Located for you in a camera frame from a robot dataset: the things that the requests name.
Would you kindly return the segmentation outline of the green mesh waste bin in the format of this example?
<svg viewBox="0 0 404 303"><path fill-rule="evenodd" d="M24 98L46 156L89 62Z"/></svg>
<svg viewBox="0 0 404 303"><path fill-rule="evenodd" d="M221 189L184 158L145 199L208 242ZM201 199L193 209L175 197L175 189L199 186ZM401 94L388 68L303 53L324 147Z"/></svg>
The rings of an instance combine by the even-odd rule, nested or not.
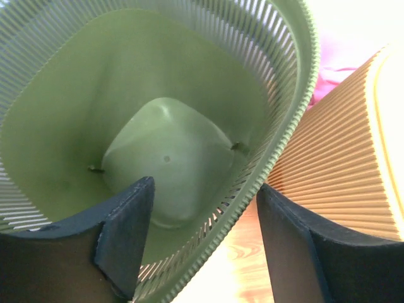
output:
<svg viewBox="0 0 404 303"><path fill-rule="evenodd" d="M129 302L171 302L265 182L318 65L305 1L2 1L1 235L152 177Z"/></svg>

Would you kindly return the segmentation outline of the yellow slatted waste bin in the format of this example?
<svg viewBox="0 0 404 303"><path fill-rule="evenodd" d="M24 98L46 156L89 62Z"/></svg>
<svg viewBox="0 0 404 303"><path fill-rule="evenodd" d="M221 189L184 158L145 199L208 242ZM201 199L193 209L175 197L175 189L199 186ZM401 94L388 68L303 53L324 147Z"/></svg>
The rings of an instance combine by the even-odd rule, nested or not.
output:
<svg viewBox="0 0 404 303"><path fill-rule="evenodd" d="M293 202L403 239L403 46L387 45L300 120L268 176Z"/></svg>

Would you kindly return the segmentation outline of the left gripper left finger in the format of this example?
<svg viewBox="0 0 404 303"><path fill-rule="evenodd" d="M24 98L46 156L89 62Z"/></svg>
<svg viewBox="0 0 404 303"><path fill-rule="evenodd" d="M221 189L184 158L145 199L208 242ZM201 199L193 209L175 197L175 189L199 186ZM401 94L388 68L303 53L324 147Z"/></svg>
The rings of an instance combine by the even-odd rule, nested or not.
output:
<svg viewBox="0 0 404 303"><path fill-rule="evenodd" d="M2 302L129 302L155 195L143 177L37 231L1 235Z"/></svg>

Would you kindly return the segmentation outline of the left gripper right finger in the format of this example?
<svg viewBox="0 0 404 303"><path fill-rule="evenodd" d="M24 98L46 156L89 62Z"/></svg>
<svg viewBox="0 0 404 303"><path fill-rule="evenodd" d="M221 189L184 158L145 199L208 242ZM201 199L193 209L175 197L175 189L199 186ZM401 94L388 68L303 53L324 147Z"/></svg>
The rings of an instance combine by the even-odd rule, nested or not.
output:
<svg viewBox="0 0 404 303"><path fill-rule="evenodd" d="M357 232L267 184L256 196L275 302L403 302L403 243Z"/></svg>

